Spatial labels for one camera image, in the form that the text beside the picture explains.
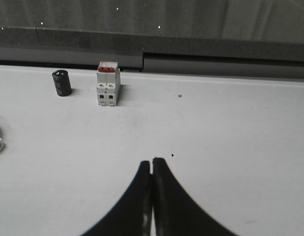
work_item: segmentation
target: white tabletop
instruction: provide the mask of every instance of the white tabletop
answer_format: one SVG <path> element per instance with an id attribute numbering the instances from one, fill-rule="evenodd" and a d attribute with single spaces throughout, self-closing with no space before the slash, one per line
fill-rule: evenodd
<path id="1" fill-rule="evenodd" d="M 304 83 L 122 72 L 101 107 L 96 71 L 59 97 L 56 69 L 0 65 L 0 236 L 80 235 L 155 156 L 235 233 L 304 236 Z"/>

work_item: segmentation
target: black cylinder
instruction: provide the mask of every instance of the black cylinder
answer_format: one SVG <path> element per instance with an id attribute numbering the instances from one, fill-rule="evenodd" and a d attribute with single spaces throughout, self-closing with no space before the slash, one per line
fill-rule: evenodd
<path id="1" fill-rule="evenodd" d="M 68 96 L 72 93 L 68 71 L 57 70 L 52 74 L 56 87 L 56 92 L 59 96 Z"/>

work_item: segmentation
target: circuit breaker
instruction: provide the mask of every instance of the circuit breaker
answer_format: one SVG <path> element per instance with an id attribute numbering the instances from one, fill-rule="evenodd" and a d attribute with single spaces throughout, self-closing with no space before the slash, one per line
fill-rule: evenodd
<path id="1" fill-rule="evenodd" d="M 101 61 L 97 68 L 97 99 L 101 106 L 116 106 L 121 86 L 117 62 Z"/>

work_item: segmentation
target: red switch toggle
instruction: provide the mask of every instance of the red switch toggle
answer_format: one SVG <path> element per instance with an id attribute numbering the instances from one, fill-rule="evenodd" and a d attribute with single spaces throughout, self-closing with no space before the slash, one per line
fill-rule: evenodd
<path id="1" fill-rule="evenodd" d="M 106 67 L 106 66 L 99 66 L 97 68 L 98 71 L 102 71 L 102 72 L 114 72 L 115 68 L 113 67 Z"/>

